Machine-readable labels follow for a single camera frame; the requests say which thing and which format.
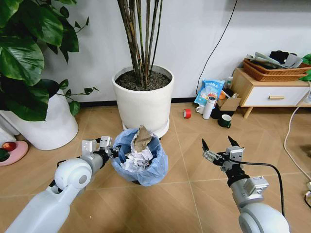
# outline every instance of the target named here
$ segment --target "cabinet leg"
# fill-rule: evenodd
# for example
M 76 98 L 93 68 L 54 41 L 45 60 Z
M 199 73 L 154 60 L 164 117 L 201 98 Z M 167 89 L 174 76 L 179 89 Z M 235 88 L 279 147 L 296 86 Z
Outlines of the cabinet leg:
M 247 119 L 252 110 L 253 110 L 253 107 L 247 108 L 246 112 L 243 115 L 243 118 Z

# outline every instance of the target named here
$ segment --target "drawer handle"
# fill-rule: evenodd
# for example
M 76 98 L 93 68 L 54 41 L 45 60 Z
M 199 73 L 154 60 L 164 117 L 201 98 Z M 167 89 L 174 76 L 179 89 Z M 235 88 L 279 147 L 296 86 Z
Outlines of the drawer handle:
M 282 100 L 284 99 L 284 96 L 269 96 L 270 100 Z

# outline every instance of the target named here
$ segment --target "blue plastic bag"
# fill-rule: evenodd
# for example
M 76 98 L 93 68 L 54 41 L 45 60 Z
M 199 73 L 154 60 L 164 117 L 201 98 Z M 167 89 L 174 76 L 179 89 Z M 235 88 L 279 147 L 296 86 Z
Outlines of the blue plastic bag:
M 131 152 L 131 141 L 138 129 L 128 129 L 119 134 L 113 147 L 121 145 L 119 150 L 119 157 L 112 159 L 112 166 L 115 171 L 124 177 L 127 181 L 138 181 L 143 186 L 151 186 L 159 183 L 167 174 L 169 170 L 168 157 L 162 148 L 160 140 L 157 136 L 153 137 L 148 144 L 148 148 L 153 155 L 151 164 L 144 171 L 141 172 L 130 172 L 124 170 L 120 163 L 124 163 L 126 160 L 125 154 Z
M 207 99 L 210 96 L 215 97 L 217 100 L 222 91 L 224 83 L 224 80 L 203 80 L 202 88 L 194 102 L 205 106 Z

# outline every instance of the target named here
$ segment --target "mug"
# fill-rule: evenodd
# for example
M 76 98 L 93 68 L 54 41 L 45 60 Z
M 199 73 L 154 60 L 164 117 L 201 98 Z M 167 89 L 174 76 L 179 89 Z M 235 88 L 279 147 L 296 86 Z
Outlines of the mug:
M 231 116 L 227 115 L 227 114 L 223 114 L 221 118 L 218 119 L 218 124 L 221 127 L 225 127 L 225 128 L 230 128 L 231 127 Z
M 196 107 L 195 111 L 197 113 L 203 114 L 204 107 L 204 105 L 199 104 L 199 106 Z

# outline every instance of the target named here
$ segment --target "soil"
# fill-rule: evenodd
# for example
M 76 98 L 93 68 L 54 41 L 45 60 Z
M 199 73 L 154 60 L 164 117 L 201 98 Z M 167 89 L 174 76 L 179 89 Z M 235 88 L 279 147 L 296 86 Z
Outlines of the soil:
M 120 75 L 117 78 L 116 83 L 121 87 L 133 91 L 152 91 L 165 87 L 170 81 L 171 80 L 166 75 L 151 71 L 148 78 L 148 85 L 144 88 L 137 85 L 135 73 L 131 70 Z

